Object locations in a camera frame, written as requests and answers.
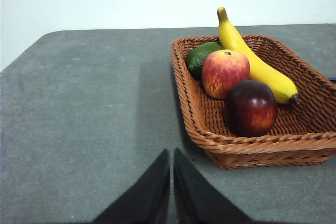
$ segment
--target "yellow banana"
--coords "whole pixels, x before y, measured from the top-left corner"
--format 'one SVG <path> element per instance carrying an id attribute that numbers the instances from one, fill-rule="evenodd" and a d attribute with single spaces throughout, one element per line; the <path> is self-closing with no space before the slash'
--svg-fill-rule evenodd
<path id="1" fill-rule="evenodd" d="M 299 104 L 300 97 L 295 84 L 284 74 L 272 68 L 261 60 L 244 42 L 240 33 L 231 24 L 224 7 L 217 10 L 219 41 L 225 49 L 242 52 L 250 62 L 250 78 L 267 84 L 278 103 L 295 102 Z"/>

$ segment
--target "gray table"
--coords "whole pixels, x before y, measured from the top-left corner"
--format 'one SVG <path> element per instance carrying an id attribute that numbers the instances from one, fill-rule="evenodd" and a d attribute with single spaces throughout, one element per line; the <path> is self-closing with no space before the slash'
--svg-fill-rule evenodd
<path id="1" fill-rule="evenodd" d="M 276 38 L 336 77 L 335 24 L 238 29 Z M 57 31 L 4 69 L 2 223 L 90 221 L 162 149 L 176 147 L 253 219 L 336 223 L 335 157 L 317 166 L 226 170 L 188 138 L 169 46 L 208 35 L 217 28 Z M 176 223 L 172 191 L 167 223 Z"/>

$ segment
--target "apple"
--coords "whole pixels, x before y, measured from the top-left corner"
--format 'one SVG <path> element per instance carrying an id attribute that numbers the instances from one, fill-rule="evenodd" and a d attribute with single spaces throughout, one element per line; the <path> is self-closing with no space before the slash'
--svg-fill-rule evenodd
<path id="1" fill-rule="evenodd" d="M 225 99 L 229 90 L 250 75 L 247 57 L 234 50 L 218 50 L 209 54 L 202 66 L 202 85 L 212 98 Z"/>
<path id="2" fill-rule="evenodd" d="M 277 102 L 271 88 L 260 81 L 237 83 L 225 100 L 225 122 L 239 136 L 265 135 L 273 127 L 277 114 Z"/>

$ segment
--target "banana tip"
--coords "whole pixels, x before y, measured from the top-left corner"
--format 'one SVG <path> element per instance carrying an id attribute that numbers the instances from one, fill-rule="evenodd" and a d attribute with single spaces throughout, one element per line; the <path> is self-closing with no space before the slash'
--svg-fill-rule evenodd
<path id="1" fill-rule="evenodd" d="M 227 14 L 226 14 L 226 10 L 224 8 L 224 6 L 220 6 L 217 9 L 217 15 L 219 19 L 227 19 Z"/>
<path id="2" fill-rule="evenodd" d="M 291 98 L 289 99 L 290 103 L 295 103 L 296 105 L 299 105 L 301 101 L 300 95 L 299 94 L 294 94 L 291 96 Z"/>

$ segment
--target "lime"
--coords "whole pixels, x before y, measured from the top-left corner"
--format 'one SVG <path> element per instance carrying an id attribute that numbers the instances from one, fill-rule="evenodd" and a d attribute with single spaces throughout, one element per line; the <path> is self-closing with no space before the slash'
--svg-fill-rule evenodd
<path id="1" fill-rule="evenodd" d="M 223 47 L 217 42 L 207 42 L 190 50 L 185 63 L 192 76 L 200 80 L 202 75 L 202 65 L 205 58 L 212 52 L 222 50 Z"/>

